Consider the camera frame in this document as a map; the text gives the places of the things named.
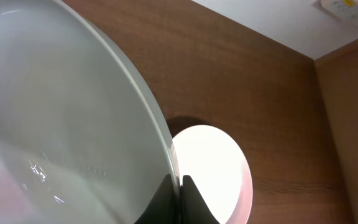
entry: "white wall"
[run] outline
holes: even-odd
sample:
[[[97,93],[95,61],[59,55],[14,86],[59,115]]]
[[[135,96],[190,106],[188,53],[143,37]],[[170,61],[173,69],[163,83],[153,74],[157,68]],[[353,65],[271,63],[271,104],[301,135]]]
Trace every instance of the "white wall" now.
[[[312,59],[358,39],[358,27],[331,17],[316,0],[194,0]]]

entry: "black object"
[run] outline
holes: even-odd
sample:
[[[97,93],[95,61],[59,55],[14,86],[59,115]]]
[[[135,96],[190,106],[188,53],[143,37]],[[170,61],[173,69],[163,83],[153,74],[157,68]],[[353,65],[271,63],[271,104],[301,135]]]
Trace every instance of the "black object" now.
[[[176,205],[172,180],[168,174],[135,224],[219,224],[189,175],[183,176],[180,206]]]

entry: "yellow label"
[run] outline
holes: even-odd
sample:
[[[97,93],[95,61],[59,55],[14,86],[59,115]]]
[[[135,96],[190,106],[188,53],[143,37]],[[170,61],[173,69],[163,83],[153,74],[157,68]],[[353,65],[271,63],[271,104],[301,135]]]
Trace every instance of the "yellow label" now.
[[[347,4],[349,7],[354,6],[354,2],[352,0],[342,0],[345,4]]]

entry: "wooden table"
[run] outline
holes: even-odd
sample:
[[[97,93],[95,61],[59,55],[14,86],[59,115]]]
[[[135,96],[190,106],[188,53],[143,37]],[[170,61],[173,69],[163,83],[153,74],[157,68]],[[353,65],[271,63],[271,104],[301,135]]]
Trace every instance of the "wooden table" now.
[[[127,54],[172,129],[237,141],[250,224],[354,222],[312,59],[189,0],[64,1]]]

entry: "large bowl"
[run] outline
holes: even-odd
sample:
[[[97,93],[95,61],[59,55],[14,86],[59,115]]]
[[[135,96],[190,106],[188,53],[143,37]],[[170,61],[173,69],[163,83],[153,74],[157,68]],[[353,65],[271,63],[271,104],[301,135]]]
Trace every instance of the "large bowl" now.
[[[113,41],[61,1],[0,0],[0,223],[134,223],[177,170]]]

